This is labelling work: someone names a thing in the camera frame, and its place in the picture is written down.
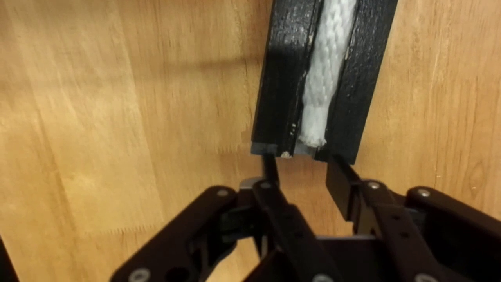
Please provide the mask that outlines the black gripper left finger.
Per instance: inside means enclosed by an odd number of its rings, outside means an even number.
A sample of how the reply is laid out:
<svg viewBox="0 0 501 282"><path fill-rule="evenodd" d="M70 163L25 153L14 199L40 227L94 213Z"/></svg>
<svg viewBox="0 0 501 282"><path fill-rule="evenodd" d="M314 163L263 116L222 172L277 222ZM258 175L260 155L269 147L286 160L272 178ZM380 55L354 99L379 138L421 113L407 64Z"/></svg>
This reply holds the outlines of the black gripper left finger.
<svg viewBox="0 0 501 282"><path fill-rule="evenodd" d="M299 208L280 191L275 158L238 189L211 186L167 222L109 282L205 282L242 238L258 265L246 282L341 282L343 276Z"/></svg>

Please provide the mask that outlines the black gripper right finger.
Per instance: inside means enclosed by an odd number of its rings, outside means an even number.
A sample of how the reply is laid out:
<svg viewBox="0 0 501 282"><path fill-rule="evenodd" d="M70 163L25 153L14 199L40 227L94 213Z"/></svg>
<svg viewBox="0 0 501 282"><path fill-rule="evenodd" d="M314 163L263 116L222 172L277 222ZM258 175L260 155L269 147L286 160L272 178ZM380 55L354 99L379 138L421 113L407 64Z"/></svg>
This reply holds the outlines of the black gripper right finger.
<svg viewBox="0 0 501 282"><path fill-rule="evenodd" d="M341 157L325 186L355 235L382 243L401 282L501 282L501 221L430 186L404 196Z"/></svg>

